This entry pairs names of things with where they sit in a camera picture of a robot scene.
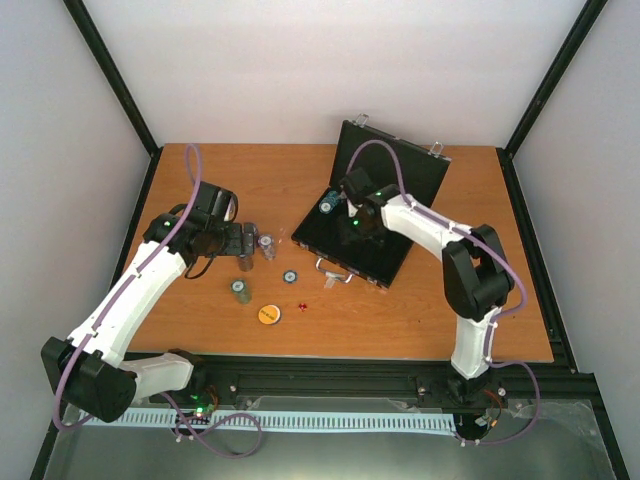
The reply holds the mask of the blue chip stack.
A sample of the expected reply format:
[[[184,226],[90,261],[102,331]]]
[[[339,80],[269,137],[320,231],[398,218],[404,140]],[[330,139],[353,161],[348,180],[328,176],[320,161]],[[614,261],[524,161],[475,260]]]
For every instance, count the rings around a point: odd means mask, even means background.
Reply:
[[[341,202],[341,195],[336,191],[329,191],[319,202],[318,208],[322,214],[330,214]]]

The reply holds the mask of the single blue poker chip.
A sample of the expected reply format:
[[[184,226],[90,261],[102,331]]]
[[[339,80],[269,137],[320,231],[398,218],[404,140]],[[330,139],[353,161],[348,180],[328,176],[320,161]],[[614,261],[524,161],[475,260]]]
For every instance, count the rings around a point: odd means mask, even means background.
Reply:
[[[285,283],[293,284],[297,281],[298,275],[294,270],[287,270],[283,274],[283,280]]]

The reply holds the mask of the black poker set case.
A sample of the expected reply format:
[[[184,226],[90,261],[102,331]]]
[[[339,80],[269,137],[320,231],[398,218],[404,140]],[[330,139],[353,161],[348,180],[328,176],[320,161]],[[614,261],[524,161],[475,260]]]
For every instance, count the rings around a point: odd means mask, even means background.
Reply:
[[[398,157],[406,192],[430,207],[451,159],[345,120],[329,185],[291,236],[299,247],[383,288],[391,286],[413,242],[384,227],[372,204],[355,202],[398,192],[392,154]]]

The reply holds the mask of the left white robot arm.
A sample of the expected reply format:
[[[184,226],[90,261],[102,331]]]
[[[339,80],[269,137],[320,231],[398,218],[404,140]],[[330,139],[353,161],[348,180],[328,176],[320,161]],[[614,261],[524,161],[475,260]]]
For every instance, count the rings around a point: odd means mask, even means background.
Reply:
[[[66,339],[52,337],[41,349],[57,402],[110,423],[135,402],[175,392],[186,402],[208,390],[204,362],[181,349],[127,361],[131,340],[154,305],[178,278],[194,279],[201,258],[249,256],[249,224],[236,222],[237,196],[210,183],[198,184],[186,204],[156,217],[133,260],[94,312]]]

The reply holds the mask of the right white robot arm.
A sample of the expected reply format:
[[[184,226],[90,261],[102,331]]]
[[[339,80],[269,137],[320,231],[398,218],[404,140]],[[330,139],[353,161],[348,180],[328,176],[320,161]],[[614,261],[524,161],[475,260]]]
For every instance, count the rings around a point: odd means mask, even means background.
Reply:
[[[488,382],[493,329],[515,286],[497,232],[486,224],[472,228],[436,214],[395,184],[377,189],[361,168],[343,177],[339,188],[350,234],[397,233],[441,262],[445,299],[456,314],[447,390],[454,402],[468,402]]]

